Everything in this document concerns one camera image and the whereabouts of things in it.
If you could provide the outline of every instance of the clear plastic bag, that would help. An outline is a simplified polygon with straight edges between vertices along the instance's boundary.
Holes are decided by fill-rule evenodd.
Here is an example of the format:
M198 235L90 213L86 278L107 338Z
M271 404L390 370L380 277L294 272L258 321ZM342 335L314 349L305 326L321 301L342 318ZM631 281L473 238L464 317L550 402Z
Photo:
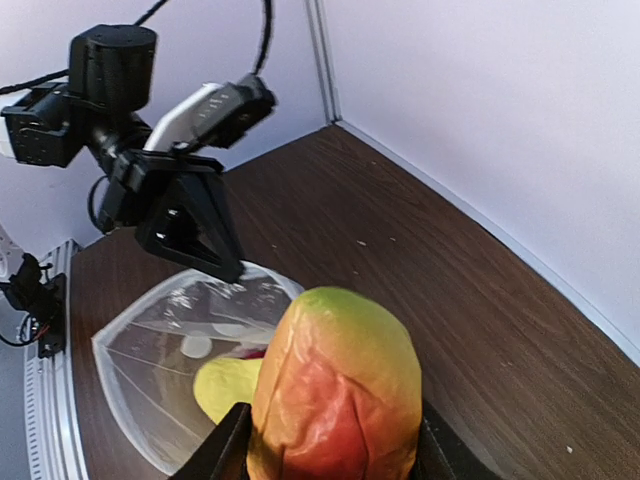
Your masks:
M245 358L269 344L303 289L245 262L230 285L188 270L161 283L93 337L107 402L135 448L174 474L215 427L193 395L196 373L221 356Z

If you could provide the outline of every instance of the black bracket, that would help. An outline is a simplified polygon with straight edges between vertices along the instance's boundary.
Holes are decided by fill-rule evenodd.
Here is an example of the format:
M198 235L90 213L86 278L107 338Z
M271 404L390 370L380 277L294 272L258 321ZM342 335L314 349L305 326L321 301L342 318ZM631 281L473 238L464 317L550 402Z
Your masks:
M9 277L9 282L0 283L9 305L26 312L37 323L42 332L38 337L38 356L53 357L66 348L66 285L64 274L42 282L43 272L38 260L31 254L22 256L22 265Z
M51 358L67 348L67 276L64 273L56 275L44 284L44 288L54 299L55 311L49 317L49 328L38 340L38 357Z

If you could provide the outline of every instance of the brown wooden surface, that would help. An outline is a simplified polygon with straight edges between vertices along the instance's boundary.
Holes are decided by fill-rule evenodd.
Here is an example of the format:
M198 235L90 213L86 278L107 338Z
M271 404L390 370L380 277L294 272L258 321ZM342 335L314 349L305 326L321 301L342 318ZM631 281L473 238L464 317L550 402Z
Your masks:
M425 398L492 469L513 479L640 479L638 369L423 184L332 127L232 171L227 185L250 260L306 287L354 289L405 322ZM112 419L91 337L179 270L142 252L130 232L73 260L74 379L92 479L162 478Z

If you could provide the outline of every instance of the mango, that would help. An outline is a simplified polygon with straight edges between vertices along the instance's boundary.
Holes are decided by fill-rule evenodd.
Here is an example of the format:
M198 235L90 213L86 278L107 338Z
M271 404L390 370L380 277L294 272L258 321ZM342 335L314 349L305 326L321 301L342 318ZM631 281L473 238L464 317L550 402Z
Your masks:
M269 345L253 399L252 480L404 480L422 420L407 330L347 290L309 290Z

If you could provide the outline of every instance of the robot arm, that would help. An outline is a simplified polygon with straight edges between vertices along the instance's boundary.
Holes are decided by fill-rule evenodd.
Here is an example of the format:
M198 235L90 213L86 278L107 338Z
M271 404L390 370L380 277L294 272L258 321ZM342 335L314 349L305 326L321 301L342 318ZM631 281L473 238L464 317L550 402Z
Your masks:
M276 100L256 74L237 84L205 84L152 129L135 112L149 101L156 40L135 25L98 25L78 35L68 81L0 96L0 154L65 168L88 147L108 179L97 213L91 212L97 228L134 227L148 252L235 282L243 254L223 167L196 152L230 148L271 114ZM0 288L33 319L37 333L22 344L5 342L39 340L41 357L65 348L66 282L48 279L46 269L0 227Z

